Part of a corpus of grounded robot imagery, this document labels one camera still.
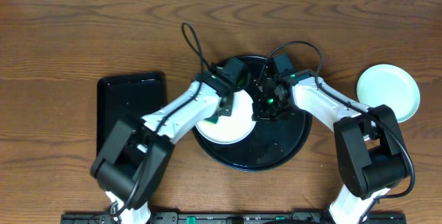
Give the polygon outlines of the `green yellow sponge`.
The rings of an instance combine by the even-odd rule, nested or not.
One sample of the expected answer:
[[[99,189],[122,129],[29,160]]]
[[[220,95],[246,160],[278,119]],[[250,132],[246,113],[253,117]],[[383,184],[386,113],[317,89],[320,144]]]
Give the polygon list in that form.
[[[210,118],[206,118],[204,121],[208,122],[209,124],[217,124],[219,121],[219,117],[217,115],[213,115]]]

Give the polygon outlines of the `white plate with stain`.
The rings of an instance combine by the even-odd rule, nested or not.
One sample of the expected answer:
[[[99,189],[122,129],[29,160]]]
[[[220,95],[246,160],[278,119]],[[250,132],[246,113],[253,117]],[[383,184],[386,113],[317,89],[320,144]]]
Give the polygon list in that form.
[[[216,144],[233,144],[246,138],[254,129],[253,100],[245,91],[235,92],[230,116],[220,116],[213,121],[202,120],[196,124],[199,133]]]

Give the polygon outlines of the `mint plate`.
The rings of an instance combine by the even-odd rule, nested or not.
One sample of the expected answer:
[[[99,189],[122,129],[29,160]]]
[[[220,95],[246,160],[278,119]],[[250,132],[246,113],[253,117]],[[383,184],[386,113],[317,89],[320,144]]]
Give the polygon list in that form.
[[[414,78],[402,68],[378,64],[365,70],[356,84],[360,103],[390,107],[398,122],[409,120],[419,109],[421,95]]]

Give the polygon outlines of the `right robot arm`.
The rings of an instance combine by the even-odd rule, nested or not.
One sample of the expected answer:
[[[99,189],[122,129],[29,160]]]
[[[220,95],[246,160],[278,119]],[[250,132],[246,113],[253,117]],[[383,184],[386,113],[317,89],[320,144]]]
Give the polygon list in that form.
[[[300,109],[334,133],[338,170],[343,182],[329,206],[332,223],[363,223],[373,206],[415,171],[396,116],[390,107],[370,107],[339,93],[311,70],[260,76],[253,103],[256,120],[277,120]]]

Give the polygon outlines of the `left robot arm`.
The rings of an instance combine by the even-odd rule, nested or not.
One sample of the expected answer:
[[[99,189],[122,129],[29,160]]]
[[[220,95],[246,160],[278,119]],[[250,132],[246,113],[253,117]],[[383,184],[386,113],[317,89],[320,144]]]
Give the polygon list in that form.
[[[244,81],[225,69],[200,73],[164,108],[140,118],[125,117],[111,129],[90,168],[110,198],[114,223],[146,223],[148,201],[162,180],[178,140],[198,122],[228,108]]]

